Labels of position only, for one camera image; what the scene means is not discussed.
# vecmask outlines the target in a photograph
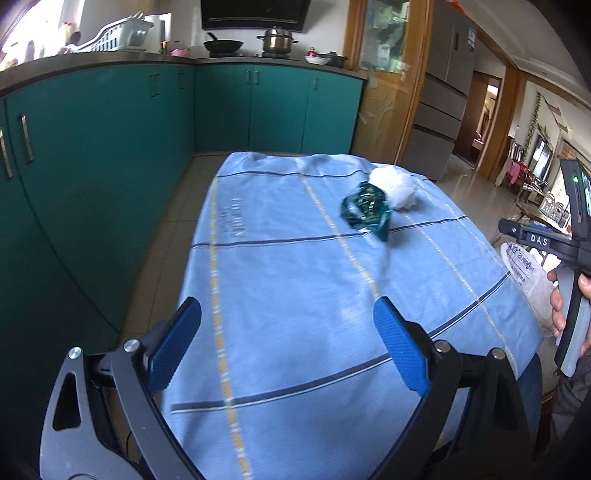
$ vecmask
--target white cotton ball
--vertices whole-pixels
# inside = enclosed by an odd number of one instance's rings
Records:
[[[412,207],[416,202],[417,186],[413,178],[393,165],[372,170],[369,173],[369,182],[386,193],[390,207],[395,210]]]

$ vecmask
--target kitchen utensil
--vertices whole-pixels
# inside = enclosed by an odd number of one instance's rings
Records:
[[[338,55],[337,52],[335,52],[335,51],[330,51],[328,53],[324,53],[324,54],[320,55],[320,57],[324,57],[329,60],[329,62],[327,63],[327,65],[329,67],[336,67],[338,69],[344,68],[345,60],[348,60],[347,57],[343,57],[341,55]]]
[[[329,62],[329,59],[326,59],[324,57],[307,56],[306,61],[308,63],[313,63],[314,65],[326,65]]]
[[[204,42],[205,48],[212,53],[234,53],[240,47],[242,42],[238,40],[218,40],[217,37],[210,32],[207,34],[213,38],[213,40]]]
[[[176,48],[170,54],[173,57],[190,57],[191,56],[191,49],[190,48]]]
[[[289,30],[283,28],[273,27],[265,31],[264,35],[258,35],[257,38],[262,40],[262,50],[264,53],[274,53],[287,55],[291,52],[291,46],[298,43],[294,40]]]

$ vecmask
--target dark pot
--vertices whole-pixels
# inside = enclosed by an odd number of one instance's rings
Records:
[[[348,60],[347,57],[337,55],[337,52],[335,52],[335,51],[330,51],[328,53],[324,53],[324,54],[318,55],[318,56],[329,59],[329,62],[326,64],[327,67],[335,67],[338,69],[345,68],[345,61]]]

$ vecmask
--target frying pan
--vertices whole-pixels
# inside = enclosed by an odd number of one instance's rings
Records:
[[[205,48],[208,49],[211,53],[234,53],[240,47],[242,47],[242,42],[238,40],[218,40],[217,37],[210,32],[207,34],[213,38],[213,40],[204,42]]]

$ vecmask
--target hanging plant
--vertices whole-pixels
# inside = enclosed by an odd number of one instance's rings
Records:
[[[535,96],[535,107],[534,107],[534,117],[531,119],[530,129],[527,132],[527,137],[525,139],[525,143],[523,145],[523,158],[527,158],[530,152],[531,141],[534,138],[535,130],[538,126],[538,116],[540,114],[540,105],[542,103],[542,96],[540,92],[537,92]]]

